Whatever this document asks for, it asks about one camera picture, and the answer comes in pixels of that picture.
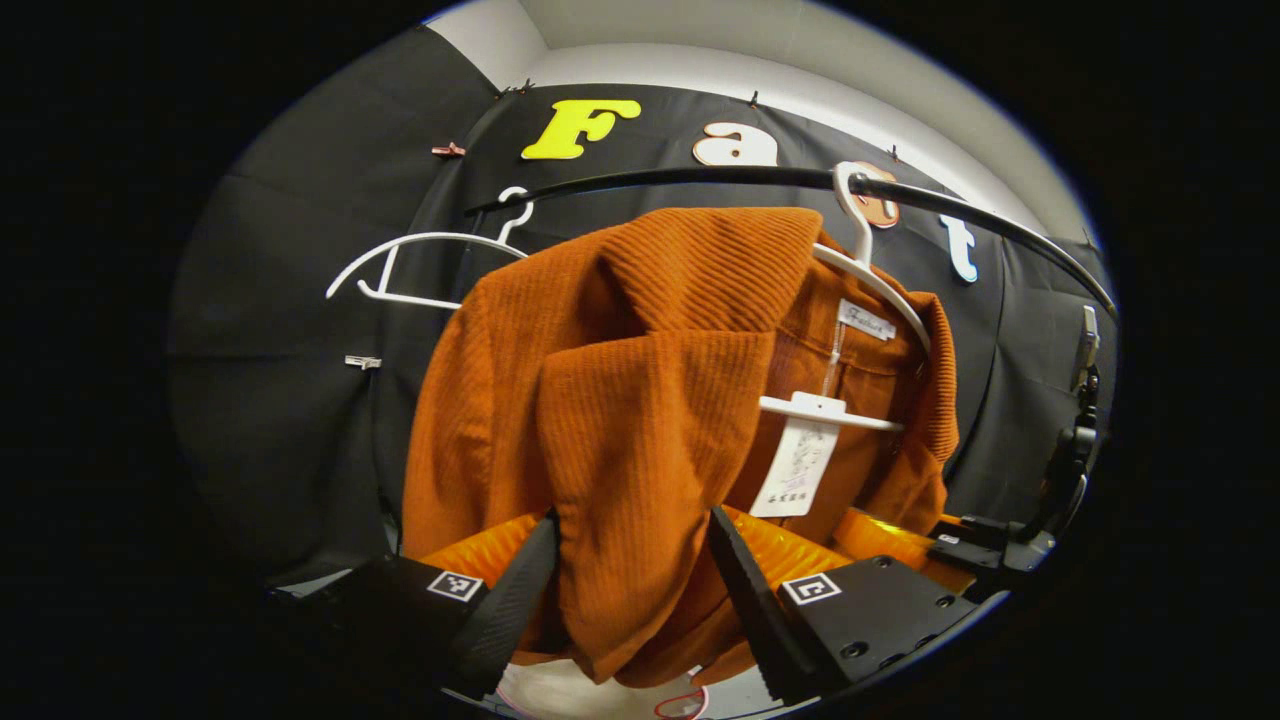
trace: clothes rail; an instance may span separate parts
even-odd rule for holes
[[[547,187],[530,190],[525,193],[512,195],[507,200],[498,200],[477,205],[465,213],[466,217],[477,219],[485,213],[512,208],[530,200],[544,200],[548,197],[563,197],[568,195],[581,195],[602,190],[620,190],[625,187],[641,187],[652,184],[680,184],[680,183],[723,183],[723,184],[772,184],[808,187],[814,190],[831,191],[835,178],[832,170],[815,170],[810,168],[772,168],[772,167],[705,167],[705,168],[666,168],[659,170],[639,170],[630,173],[613,173],[596,176],[576,181],[562,182]],[[950,218],[956,218],[966,223],[995,232],[1010,241],[1039,254],[1051,263],[1060,266],[1076,282],[1084,286],[1089,293],[1102,304],[1103,310],[1112,319],[1119,322],[1119,310],[1107,295],[1102,284],[1075,258],[1053,241],[1041,236],[1036,231],[1015,223],[1007,218],[974,208],[968,202],[915,187],[890,181],[872,179],[855,174],[849,183],[854,195],[892,200],[902,205],[911,205],[922,210],[929,210]]]

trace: clothing label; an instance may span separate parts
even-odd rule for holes
[[[844,400],[808,392],[791,393],[791,402],[806,410],[845,411]],[[750,514],[756,518],[792,518],[809,512],[838,436],[840,425],[787,418],[778,452]]]
[[[863,310],[847,300],[840,301],[840,322],[879,340],[897,336],[893,323]]]

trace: orange corduroy jacket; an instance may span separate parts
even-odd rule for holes
[[[915,533],[941,518],[959,441],[942,306],[874,270],[924,320],[927,355],[814,243],[844,252],[813,210],[657,210],[490,273],[451,318],[413,420],[403,553],[556,507],[557,577],[515,662],[573,657],[632,687],[750,666],[709,509],[751,507],[786,421],[760,396],[822,391],[841,300],[897,333],[846,328],[828,395],[906,430],[842,428],[809,514],[767,521],[831,544],[850,506]]]

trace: yellow letter f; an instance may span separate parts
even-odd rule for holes
[[[582,154],[577,143],[577,133],[586,131],[591,142],[603,138],[617,122],[614,114],[635,118],[640,114],[640,104],[635,100],[561,100],[552,105],[556,115],[547,123],[547,129],[538,142],[525,147],[521,158],[526,160],[572,160]],[[599,110],[600,114],[591,117]]]

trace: white hanger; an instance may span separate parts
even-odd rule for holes
[[[527,192],[527,191],[522,187],[508,187],[507,190],[502,191],[502,195],[498,196],[498,200],[506,200],[517,192]],[[420,232],[413,234],[406,234],[403,237],[397,237],[396,240],[384,242],[378,247],[370,250],[369,252],[365,252],[360,258],[356,258],[356,260],[353,260],[349,265],[343,268],[343,270],[338,273],[338,277],[334,278],[333,283],[329,284],[329,290],[325,291],[324,296],[325,299],[333,297],[333,293],[338,291],[338,287],[343,283],[343,281],[347,279],[348,275],[351,275],[351,273],[356,272],[357,268],[367,263],[370,259],[389,250],[389,252],[387,252],[387,264],[383,265],[383,278],[378,283],[378,290],[370,288],[365,281],[360,279],[356,281],[356,284],[360,286],[360,292],[364,292],[367,297],[372,297],[374,300],[387,300],[389,302],[408,302],[412,305],[429,305],[431,307],[445,307],[449,310],[457,310],[458,307],[461,307],[461,305],[458,305],[457,302],[448,302],[445,300],[430,300],[428,297],[413,297],[412,295],[397,295],[393,292],[387,292],[387,283],[390,282],[392,279],[392,268],[396,265],[396,255],[399,251],[399,246],[410,242],[419,242],[422,240],[461,240],[463,242],[475,242],[477,245],[494,247],[502,250],[503,252],[515,255],[516,258],[529,258],[529,255],[507,245],[507,236],[511,233],[512,228],[520,227],[526,222],[529,222],[529,218],[532,214],[534,214],[532,201],[526,202],[525,213],[521,217],[509,220],[504,225],[502,225],[502,232],[498,233],[498,240],[490,240],[488,237],[480,237],[477,234],[468,234],[461,232]]]
[[[832,170],[835,176],[835,190],[836,200],[840,206],[845,210],[845,214],[854,220],[855,237],[854,237],[854,256],[849,258],[829,247],[822,245],[813,246],[813,256],[823,260],[827,264],[835,265],[841,270],[856,277],[858,279],[867,283],[872,291],[877,295],[888,300],[888,302],[897,309],[899,313],[906,318],[906,322],[915,331],[915,334],[920,338],[920,343],[924,345],[924,352],[929,354],[931,341],[929,333],[924,329],[924,322],[915,310],[906,302],[906,299],[899,295],[888,283],[882,281],[879,275],[870,270],[872,259],[872,227],[863,217],[861,210],[854,204],[854,196],[849,191],[849,177],[854,173],[864,174],[861,168],[854,163],[840,163]],[[838,357],[838,345],[832,350],[832,363]],[[865,415],[852,415],[849,413],[836,413],[835,409],[824,409],[820,401],[817,406],[800,406],[791,400],[782,400],[778,397],[763,396],[760,397],[760,409],[768,410],[771,413],[781,413],[791,418],[801,418],[804,420],[817,420],[819,423],[832,423],[836,425],[852,425],[859,428],[870,428],[873,430],[892,430],[902,432],[905,427],[901,423],[890,423],[888,420],[878,420],[876,418],[868,418]]]
[[[835,176],[835,190],[836,201],[849,215],[849,219],[854,222],[855,236],[854,236],[854,256],[852,259],[831,250],[829,247],[823,247],[820,245],[813,246],[813,255],[819,260],[826,260],[827,263],[836,265],[837,268],[847,272],[849,274],[863,281],[870,286],[876,295],[879,295],[884,300],[888,300],[899,313],[906,318],[911,329],[915,331],[915,336],[920,338],[920,345],[924,346],[924,352],[929,352],[932,342],[929,341],[929,333],[924,329],[924,322],[916,315],[915,310],[906,302],[906,299],[899,295],[887,282],[882,281],[879,275],[870,270],[872,264],[872,225],[863,217],[861,210],[854,204],[854,196],[849,191],[849,177],[852,174],[860,174],[867,177],[854,163],[841,163],[836,165],[832,170]]]

